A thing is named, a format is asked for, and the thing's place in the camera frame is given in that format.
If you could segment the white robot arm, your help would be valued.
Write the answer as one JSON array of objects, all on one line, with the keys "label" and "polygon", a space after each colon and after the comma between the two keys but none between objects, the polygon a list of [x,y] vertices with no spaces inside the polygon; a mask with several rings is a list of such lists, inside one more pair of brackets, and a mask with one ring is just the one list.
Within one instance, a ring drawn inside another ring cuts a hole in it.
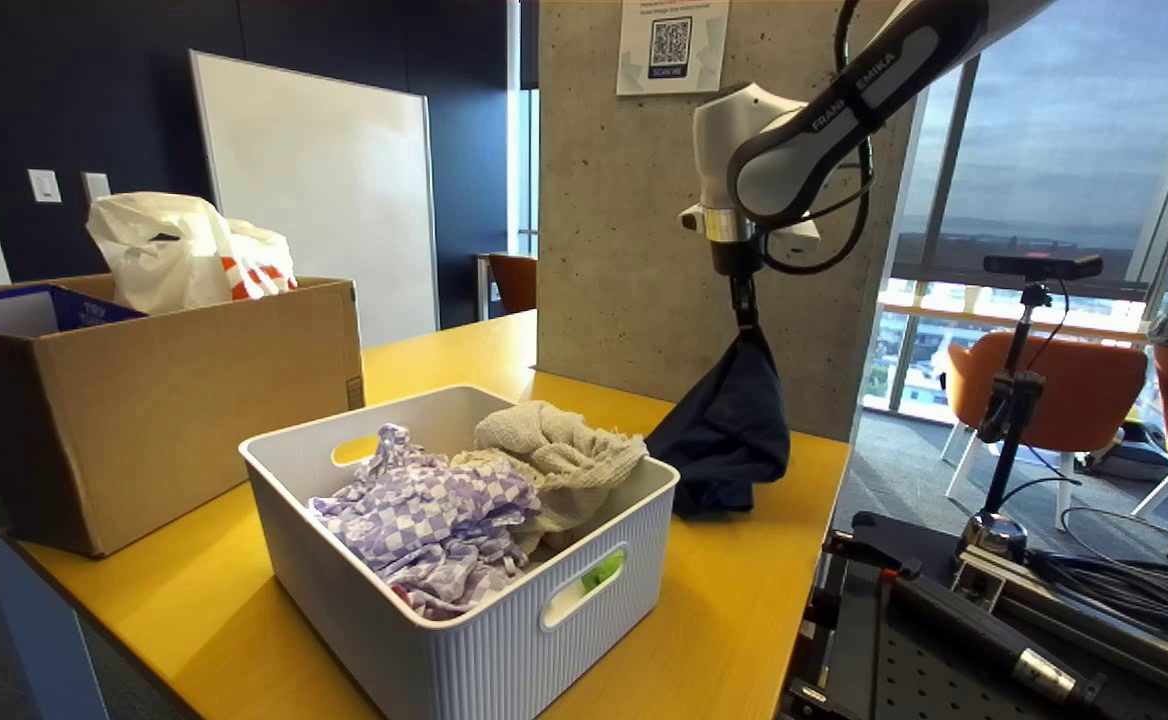
[{"label": "white robot arm", "polygon": [[767,235],[809,220],[834,167],[949,68],[1005,38],[1053,0],[900,0],[872,38],[812,99],[761,82],[693,112],[696,199],[681,222],[712,248],[731,317],[756,323]]}]

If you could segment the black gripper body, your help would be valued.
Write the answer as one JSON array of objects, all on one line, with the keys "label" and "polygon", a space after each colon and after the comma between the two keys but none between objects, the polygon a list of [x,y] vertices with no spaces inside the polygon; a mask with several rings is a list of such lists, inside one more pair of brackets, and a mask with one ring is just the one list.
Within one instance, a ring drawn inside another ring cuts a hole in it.
[{"label": "black gripper body", "polygon": [[730,275],[735,323],[754,328],[756,323],[756,271],[761,271],[756,248],[754,243],[723,243],[720,271]]}]

